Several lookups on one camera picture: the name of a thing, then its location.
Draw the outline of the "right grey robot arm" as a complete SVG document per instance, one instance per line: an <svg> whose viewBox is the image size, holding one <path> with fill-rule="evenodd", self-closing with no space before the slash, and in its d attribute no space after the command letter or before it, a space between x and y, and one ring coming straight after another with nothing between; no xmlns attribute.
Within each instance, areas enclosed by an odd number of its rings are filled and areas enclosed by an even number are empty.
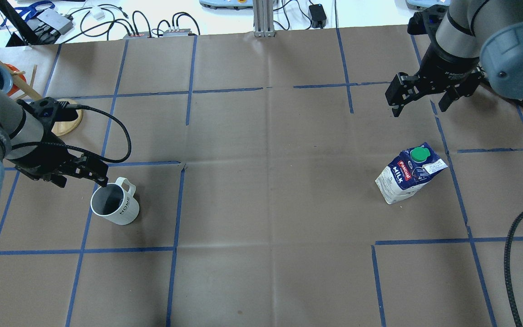
<svg viewBox="0 0 523 327"><path fill-rule="evenodd" d="M414 75L399 72L385 92L398 117L423 96L441 94L444 112L486 84L523 107L523 0L453 0L416 12L410 35L427 35L427 52Z"/></svg>

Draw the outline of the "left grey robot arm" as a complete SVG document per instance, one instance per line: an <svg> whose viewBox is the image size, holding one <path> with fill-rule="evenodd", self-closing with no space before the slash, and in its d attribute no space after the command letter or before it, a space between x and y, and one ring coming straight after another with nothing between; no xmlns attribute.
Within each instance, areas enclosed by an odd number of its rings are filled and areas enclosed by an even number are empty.
<svg viewBox="0 0 523 327"><path fill-rule="evenodd" d="M78 110L87 109L51 97L31 103L13 101L0 90L0 195L4 160L31 180L44 180L60 188L66 186L67 176L106 186L107 161L85 150L80 157L72 155L68 145L52 131L56 122L73 121Z"/></svg>

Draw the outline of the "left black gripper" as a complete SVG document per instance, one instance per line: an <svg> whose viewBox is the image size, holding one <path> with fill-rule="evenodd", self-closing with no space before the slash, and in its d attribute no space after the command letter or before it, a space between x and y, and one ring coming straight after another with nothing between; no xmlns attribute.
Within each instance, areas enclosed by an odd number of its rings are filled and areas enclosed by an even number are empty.
<svg viewBox="0 0 523 327"><path fill-rule="evenodd" d="M94 181L100 188L108 184L108 165L99 155L66 144L17 144L16 150L34 147L16 158L16 170L31 180L51 182L65 188L67 176Z"/></svg>

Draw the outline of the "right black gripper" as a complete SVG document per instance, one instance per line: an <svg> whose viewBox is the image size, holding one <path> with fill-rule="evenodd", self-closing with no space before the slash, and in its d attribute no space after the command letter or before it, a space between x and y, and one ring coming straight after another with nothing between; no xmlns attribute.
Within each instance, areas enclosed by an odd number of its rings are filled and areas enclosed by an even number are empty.
<svg viewBox="0 0 523 327"><path fill-rule="evenodd" d="M385 91L392 114L398 118L403 105L417 101L426 95L442 94L439 109L446 112L453 102L461 97L470 97L485 80L486 74L479 65L474 65L468 71L450 68L445 65L422 63L418 72L409 75L398 72Z"/></svg>

